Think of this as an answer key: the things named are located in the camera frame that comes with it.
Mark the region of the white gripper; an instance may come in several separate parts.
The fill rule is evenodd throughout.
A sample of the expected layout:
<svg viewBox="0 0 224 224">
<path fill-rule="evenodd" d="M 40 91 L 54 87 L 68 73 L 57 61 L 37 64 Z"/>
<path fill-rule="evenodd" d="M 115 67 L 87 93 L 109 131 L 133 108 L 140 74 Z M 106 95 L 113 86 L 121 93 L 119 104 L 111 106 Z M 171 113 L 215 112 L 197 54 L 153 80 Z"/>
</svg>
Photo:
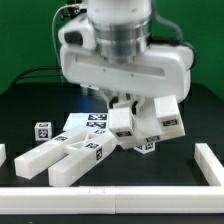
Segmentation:
<svg viewBox="0 0 224 224">
<path fill-rule="evenodd" d="M 119 102 L 117 91 L 141 96 L 132 104 L 136 116 L 141 113 L 145 97 L 175 95 L 178 102 L 183 101 L 190 89 L 194 60 L 189 47 L 169 45 L 152 45 L 130 64 L 111 64 L 93 51 L 67 44 L 61 47 L 60 57 L 63 75 L 69 82 L 109 89 L 109 109 Z"/>
</svg>

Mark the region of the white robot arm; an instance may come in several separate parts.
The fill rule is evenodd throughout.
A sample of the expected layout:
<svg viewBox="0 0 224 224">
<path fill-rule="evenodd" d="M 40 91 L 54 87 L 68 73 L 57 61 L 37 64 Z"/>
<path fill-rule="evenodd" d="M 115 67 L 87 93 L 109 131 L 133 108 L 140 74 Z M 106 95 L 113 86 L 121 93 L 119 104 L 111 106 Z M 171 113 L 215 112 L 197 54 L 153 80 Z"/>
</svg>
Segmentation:
<svg viewBox="0 0 224 224">
<path fill-rule="evenodd" d="M 168 95 L 181 102 L 189 92 L 194 51 L 156 0 L 87 0 L 58 37 L 65 78 L 97 89 L 109 108 Z"/>
</svg>

